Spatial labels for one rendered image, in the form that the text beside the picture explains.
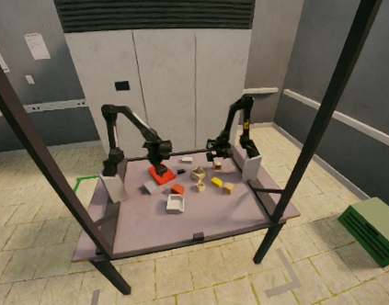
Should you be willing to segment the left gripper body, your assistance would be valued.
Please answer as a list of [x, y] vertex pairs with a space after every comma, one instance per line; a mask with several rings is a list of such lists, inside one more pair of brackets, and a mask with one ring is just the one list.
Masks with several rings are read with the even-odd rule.
[[146, 156], [148, 157], [148, 160], [149, 159], [151, 160], [152, 165], [155, 165], [155, 164], [157, 165], [157, 167], [154, 169], [157, 175], [161, 175], [161, 174], [167, 172], [166, 166], [164, 164], [161, 164], [161, 162], [160, 162], [160, 156], [161, 156], [160, 152], [154, 156], [151, 156], [151, 155], [148, 156], [148, 154]]

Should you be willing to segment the yellow cube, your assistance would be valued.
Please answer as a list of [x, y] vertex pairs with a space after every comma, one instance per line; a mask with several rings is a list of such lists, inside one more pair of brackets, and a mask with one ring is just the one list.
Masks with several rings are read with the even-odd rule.
[[223, 181], [220, 180], [220, 179], [217, 178], [217, 177], [214, 177], [214, 178], [211, 180], [211, 184], [213, 184], [214, 186], [220, 187], [220, 186], [223, 184]]

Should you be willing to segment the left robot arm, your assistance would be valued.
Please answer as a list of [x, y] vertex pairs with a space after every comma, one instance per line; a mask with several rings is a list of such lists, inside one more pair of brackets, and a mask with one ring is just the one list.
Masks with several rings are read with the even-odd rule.
[[117, 164], [121, 163], [125, 157], [124, 151], [120, 149], [118, 140], [116, 125], [118, 113], [124, 114], [139, 129], [146, 140], [143, 148], [147, 148], [149, 155], [154, 156], [160, 153], [160, 162], [170, 159], [170, 153], [173, 151], [171, 140], [162, 141], [157, 135], [157, 132], [147, 126], [128, 106], [119, 107], [111, 104], [104, 104], [101, 107], [101, 113], [104, 120], [107, 122], [109, 136], [109, 158], [103, 162], [103, 176], [116, 177], [115, 174], [118, 170]]

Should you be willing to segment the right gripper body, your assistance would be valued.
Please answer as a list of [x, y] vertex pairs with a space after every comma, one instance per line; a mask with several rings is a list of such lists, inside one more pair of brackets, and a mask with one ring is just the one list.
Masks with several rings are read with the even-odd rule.
[[225, 152], [218, 152], [218, 150], [217, 150], [216, 154], [212, 154], [212, 152], [206, 152], [207, 161], [208, 162], [213, 161], [213, 158], [216, 158], [216, 157], [218, 157], [218, 158], [224, 157], [225, 154], [228, 157], [234, 156], [233, 150], [231, 148], [226, 149]]

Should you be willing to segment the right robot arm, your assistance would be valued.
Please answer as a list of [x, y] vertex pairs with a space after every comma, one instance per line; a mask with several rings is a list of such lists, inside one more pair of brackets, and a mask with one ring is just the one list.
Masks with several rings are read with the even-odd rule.
[[[242, 102], [241, 102], [242, 100]], [[239, 104], [239, 105], [237, 105]], [[249, 127], [250, 127], [250, 112], [254, 104], [254, 99], [251, 95], [245, 94], [236, 102], [234, 102], [229, 109], [227, 119], [225, 121], [224, 127], [220, 133], [220, 135], [216, 138], [216, 140], [207, 140], [206, 149], [215, 150], [220, 153], [224, 153], [226, 148], [231, 147], [230, 140], [230, 130], [235, 118], [236, 111], [240, 109], [245, 109], [245, 121], [243, 122], [243, 133], [239, 135], [239, 142], [243, 149], [246, 149], [246, 153], [250, 159], [259, 156], [259, 152], [257, 150], [256, 144], [253, 140], [250, 140], [249, 137]], [[225, 126], [226, 125], [226, 126]], [[241, 139], [240, 139], [241, 137]], [[216, 144], [217, 143], [217, 144]], [[218, 148], [217, 148], [218, 147]]]

